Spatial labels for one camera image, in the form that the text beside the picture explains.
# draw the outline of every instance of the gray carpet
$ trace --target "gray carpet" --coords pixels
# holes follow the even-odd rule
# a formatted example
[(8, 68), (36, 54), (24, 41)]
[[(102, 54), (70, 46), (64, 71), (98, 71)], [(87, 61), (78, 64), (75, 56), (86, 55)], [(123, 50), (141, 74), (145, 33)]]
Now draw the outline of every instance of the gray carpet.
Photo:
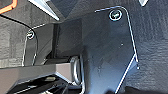
[[(1, 0), (0, 5), (5, 5), (5, 2), (7, 1)], [(77, 0), (72, 6), (68, 6), (71, 9), (66, 11), (64, 8), (67, 6), (64, 3), (57, 2), (61, 8), (51, 5), (61, 21), (96, 9), (124, 6), (130, 15), (140, 70), (127, 77), (123, 86), (168, 93), (167, 0), (149, 0), (145, 7), (141, 7), (138, 0)], [(18, 6), (4, 15), (18, 19), (31, 27), (57, 22), (27, 0), (18, 0)], [(0, 67), (21, 65), (27, 31), (24, 26), (0, 18)]]

